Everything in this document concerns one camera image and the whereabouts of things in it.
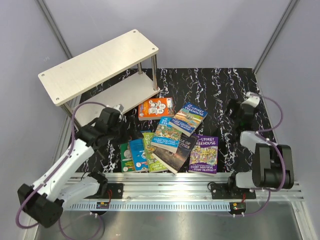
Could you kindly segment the light blue paperback book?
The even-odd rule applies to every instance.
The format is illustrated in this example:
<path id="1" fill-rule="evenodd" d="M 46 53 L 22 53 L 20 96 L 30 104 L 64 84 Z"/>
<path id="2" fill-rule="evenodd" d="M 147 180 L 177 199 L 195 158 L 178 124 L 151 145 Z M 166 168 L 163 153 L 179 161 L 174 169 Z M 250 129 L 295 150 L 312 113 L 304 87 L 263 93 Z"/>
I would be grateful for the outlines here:
<path id="1" fill-rule="evenodd" d="M 136 172 L 147 172 L 149 170 L 148 161 L 142 139 L 135 139 L 128 143 L 131 152 L 134 169 Z"/>

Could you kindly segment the blue 91-storey treehouse book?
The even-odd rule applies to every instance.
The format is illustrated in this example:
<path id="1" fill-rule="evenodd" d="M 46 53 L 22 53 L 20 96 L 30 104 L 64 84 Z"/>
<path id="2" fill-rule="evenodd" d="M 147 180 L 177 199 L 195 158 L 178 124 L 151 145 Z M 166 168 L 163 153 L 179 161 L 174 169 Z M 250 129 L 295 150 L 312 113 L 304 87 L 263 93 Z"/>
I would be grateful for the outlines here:
<path id="1" fill-rule="evenodd" d="M 169 125 L 190 137 L 208 112 L 188 102 L 169 121 Z"/>

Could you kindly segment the blue 26-storey treehouse book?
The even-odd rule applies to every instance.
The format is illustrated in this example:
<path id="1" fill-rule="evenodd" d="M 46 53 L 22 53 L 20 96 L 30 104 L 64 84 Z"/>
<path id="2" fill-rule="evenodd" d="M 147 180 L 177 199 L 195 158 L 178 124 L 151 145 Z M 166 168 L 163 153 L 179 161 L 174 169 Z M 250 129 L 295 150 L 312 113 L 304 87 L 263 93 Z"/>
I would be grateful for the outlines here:
<path id="1" fill-rule="evenodd" d="M 182 132 L 169 125 L 171 119 L 171 117 L 161 117 L 150 144 L 175 154 Z"/>

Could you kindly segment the green 65-storey treehouse book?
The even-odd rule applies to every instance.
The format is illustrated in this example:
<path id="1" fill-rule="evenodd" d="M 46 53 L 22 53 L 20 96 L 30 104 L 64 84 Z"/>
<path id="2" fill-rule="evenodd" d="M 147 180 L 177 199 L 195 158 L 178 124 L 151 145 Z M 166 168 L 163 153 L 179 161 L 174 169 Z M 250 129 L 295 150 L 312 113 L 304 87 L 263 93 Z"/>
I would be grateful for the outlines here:
<path id="1" fill-rule="evenodd" d="M 151 145 L 152 138 L 154 136 L 153 132 L 143 132 L 143 146 L 144 146 L 144 152 L 148 163 L 148 171 L 150 173 L 158 173 L 158 172 L 164 172 L 168 169 L 159 162 L 152 154 L 155 151 L 156 147 Z"/>

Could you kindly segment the dark tale of two cities book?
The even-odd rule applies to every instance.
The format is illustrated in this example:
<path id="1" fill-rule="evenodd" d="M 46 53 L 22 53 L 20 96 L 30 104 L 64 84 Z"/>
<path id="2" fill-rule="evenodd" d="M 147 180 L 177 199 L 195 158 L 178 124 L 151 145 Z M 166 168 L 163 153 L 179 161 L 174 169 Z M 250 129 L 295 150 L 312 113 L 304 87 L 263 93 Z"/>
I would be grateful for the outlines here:
<path id="1" fill-rule="evenodd" d="M 176 174 L 187 161 L 197 141 L 198 137 L 195 134 L 191 136 L 182 134 L 176 153 L 156 147 L 152 156 L 162 163 L 170 172 Z"/>

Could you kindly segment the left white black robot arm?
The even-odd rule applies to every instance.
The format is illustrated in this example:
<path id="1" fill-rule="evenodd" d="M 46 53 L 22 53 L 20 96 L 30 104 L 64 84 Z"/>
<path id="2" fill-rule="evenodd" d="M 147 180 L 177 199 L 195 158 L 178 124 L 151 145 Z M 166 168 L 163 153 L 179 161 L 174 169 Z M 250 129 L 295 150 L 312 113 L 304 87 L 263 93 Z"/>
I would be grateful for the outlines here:
<path id="1" fill-rule="evenodd" d="M 65 183 L 88 158 L 109 141 L 124 142 L 123 109 L 121 104 L 104 106 L 99 117 L 82 126 L 77 132 L 71 132 L 71 144 L 58 161 L 33 184 L 22 184 L 18 191 L 20 207 L 15 217 L 18 227 L 21 212 L 45 228 L 54 225 L 63 211 L 78 201 L 94 196 L 101 199 L 107 195 L 108 180 L 101 173 L 89 173 L 73 186 Z"/>

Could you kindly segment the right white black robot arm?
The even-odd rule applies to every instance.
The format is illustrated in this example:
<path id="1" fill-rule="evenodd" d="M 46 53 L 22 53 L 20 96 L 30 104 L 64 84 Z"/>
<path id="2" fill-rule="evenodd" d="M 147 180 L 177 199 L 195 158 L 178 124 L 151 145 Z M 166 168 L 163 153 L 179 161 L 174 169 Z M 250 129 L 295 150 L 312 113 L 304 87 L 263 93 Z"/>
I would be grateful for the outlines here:
<path id="1" fill-rule="evenodd" d="M 259 103 L 259 97 L 248 97 L 243 102 L 231 99 L 225 111 L 235 123 L 234 141 L 253 154 L 250 171 L 233 173 L 228 178 L 226 192 L 233 199 L 239 198 L 245 191 L 278 192 L 291 189 L 294 185 L 291 147 L 272 142 L 252 129 Z"/>

